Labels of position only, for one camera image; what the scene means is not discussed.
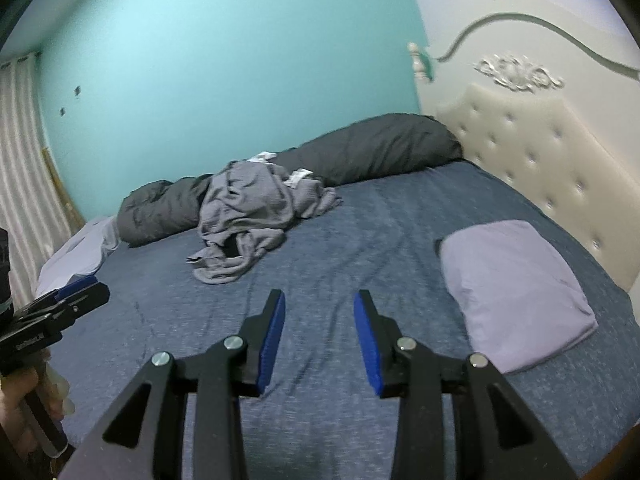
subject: blue rubber pad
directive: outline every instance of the blue rubber pad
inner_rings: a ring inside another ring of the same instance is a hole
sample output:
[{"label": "blue rubber pad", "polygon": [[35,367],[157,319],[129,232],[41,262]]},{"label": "blue rubber pad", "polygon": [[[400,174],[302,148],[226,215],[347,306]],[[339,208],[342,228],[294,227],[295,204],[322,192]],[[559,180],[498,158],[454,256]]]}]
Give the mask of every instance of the blue rubber pad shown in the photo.
[{"label": "blue rubber pad", "polygon": [[68,285],[60,288],[54,298],[56,301],[64,300],[79,290],[87,288],[89,285],[93,285],[94,283],[98,283],[98,279],[94,275],[84,276],[83,278],[75,280],[73,283],[69,283]]},{"label": "blue rubber pad", "polygon": [[356,294],[353,300],[353,317],[356,322],[356,330],[358,331],[358,339],[360,340],[360,351],[362,352],[362,360],[367,371],[369,384],[379,396],[382,393],[382,377],[380,376],[380,352],[378,345],[373,337],[373,331],[369,323],[362,303],[360,293]]},{"label": "blue rubber pad", "polygon": [[275,365],[276,354],[278,353],[278,345],[280,344],[280,335],[284,327],[285,311],[284,294],[280,293],[278,303],[269,322],[267,335],[262,342],[262,348],[260,348],[260,365],[258,380],[256,381],[260,393],[263,393],[264,389],[271,382],[271,374],[273,373],[273,366]]}]

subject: silver screw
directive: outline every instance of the silver screw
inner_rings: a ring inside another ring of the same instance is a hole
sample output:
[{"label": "silver screw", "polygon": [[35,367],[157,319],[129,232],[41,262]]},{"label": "silver screw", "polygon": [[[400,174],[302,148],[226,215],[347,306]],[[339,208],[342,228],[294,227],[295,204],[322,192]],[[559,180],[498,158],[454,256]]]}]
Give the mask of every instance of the silver screw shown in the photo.
[{"label": "silver screw", "polygon": [[164,366],[171,360],[171,356],[167,352],[158,352],[151,358],[154,366]]},{"label": "silver screw", "polygon": [[415,347],[418,346],[413,337],[401,337],[396,341],[396,344],[399,349],[408,351],[415,350]]},{"label": "silver screw", "polygon": [[242,338],[238,335],[230,335],[222,344],[227,350],[238,350],[239,348],[242,348],[244,341],[242,341]]},{"label": "silver screw", "polygon": [[487,359],[484,354],[471,354],[469,356],[469,362],[471,363],[473,368],[484,368],[489,364],[489,359]]}]

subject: mattress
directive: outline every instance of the mattress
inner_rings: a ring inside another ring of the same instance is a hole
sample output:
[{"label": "mattress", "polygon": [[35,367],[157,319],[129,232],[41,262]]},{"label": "mattress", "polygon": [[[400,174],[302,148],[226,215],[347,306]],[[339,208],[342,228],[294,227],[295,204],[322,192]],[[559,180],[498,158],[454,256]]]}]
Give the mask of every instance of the mattress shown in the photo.
[{"label": "mattress", "polygon": [[[77,411],[78,443],[156,351],[202,352],[257,314],[271,288],[287,319],[267,394],[241,402],[250,478],[388,479],[398,400],[367,383],[353,297],[368,288],[380,314],[441,354],[471,348],[434,253],[438,238],[473,224],[530,222],[573,269],[599,328],[578,346],[508,380],[582,475],[640,417],[640,328],[628,295],[567,232],[509,186],[468,162],[339,188],[344,203],[304,221],[234,283],[196,280],[185,257],[202,247],[187,231],[118,248],[98,272],[111,301],[78,320],[53,349]],[[454,477],[450,409],[447,475]],[[192,431],[193,412],[186,425]],[[191,478],[185,441],[185,478]]]}]

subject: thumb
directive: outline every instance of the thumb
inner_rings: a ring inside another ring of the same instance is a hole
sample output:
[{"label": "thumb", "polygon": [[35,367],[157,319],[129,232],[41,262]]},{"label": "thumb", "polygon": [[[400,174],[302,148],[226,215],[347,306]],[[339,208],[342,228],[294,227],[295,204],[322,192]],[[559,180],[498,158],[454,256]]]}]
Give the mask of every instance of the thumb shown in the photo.
[{"label": "thumb", "polygon": [[12,410],[18,407],[24,396],[38,386],[38,373],[34,368],[22,368],[0,380],[0,400],[5,408]]}]

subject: headboard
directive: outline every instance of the headboard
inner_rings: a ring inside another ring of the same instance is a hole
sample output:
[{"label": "headboard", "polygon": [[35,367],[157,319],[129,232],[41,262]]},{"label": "headboard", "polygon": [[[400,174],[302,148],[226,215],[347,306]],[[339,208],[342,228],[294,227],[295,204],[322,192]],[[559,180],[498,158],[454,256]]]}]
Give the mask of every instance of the headboard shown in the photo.
[{"label": "headboard", "polygon": [[468,12],[447,46],[409,45],[422,113],[630,291],[640,272],[640,51],[544,0]]}]

